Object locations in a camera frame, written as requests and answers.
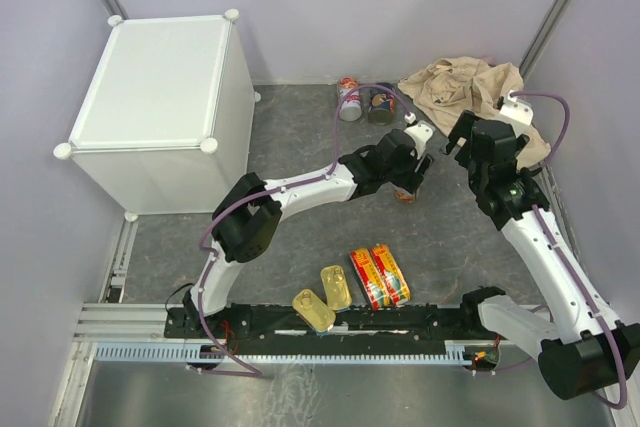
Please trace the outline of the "orange label white-lid can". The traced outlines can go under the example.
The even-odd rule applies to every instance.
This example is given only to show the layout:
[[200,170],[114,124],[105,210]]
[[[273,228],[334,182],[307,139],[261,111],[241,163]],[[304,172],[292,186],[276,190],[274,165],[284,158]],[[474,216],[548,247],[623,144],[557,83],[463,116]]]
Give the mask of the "orange label white-lid can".
[[418,197],[417,192],[408,191],[400,187],[395,187],[394,193],[395,193],[396,199],[403,204],[413,203],[417,200],[417,197]]

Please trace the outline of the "dark blue food can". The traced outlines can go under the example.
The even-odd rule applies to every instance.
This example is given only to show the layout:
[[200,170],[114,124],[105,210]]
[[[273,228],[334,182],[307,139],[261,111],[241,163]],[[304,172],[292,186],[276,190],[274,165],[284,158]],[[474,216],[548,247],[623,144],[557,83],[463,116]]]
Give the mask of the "dark blue food can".
[[390,83],[378,83],[369,90],[368,120],[375,125],[388,125],[395,117],[395,98]]

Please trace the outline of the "red white tall can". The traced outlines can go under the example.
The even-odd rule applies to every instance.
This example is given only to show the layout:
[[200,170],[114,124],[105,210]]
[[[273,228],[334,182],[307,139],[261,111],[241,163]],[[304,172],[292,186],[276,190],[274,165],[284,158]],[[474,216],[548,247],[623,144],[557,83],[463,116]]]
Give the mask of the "red white tall can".
[[343,121],[353,122],[362,115],[360,93],[357,90],[359,83],[352,77],[344,77],[338,82],[338,94],[340,104],[339,117]]

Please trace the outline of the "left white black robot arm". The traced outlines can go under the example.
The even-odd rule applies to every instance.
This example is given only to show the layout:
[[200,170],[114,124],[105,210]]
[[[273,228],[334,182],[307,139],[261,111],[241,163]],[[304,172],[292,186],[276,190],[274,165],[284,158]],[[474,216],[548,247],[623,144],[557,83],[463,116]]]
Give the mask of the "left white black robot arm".
[[199,241],[208,259],[184,296],[187,326],[201,337],[219,330],[220,312],[242,266],[266,252],[285,219],[321,205],[373,195],[387,183],[405,193],[416,192],[432,163],[426,146],[433,134],[434,128],[420,121],[393,129],[377,144],[312,172],[271,180],[254,172],[241,176]]

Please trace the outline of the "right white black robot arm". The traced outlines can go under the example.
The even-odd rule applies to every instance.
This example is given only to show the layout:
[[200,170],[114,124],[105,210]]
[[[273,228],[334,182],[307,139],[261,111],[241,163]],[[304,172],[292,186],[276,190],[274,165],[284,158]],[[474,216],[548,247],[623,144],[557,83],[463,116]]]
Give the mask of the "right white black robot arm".
[[551,316],[545,320],[486,288],[478,303],[460,311],[460,329],[472,338],[491,331],[511,341],[563,400],[616,385],[619,399],[604,403],[624,408],[639,363],[639,326],[624,324],[598,294],[559,233],[534,172],[517,167],[526,136],[505,119],[466,111],[448,139],[446,151],[467,170],[477,205],[519,254]]

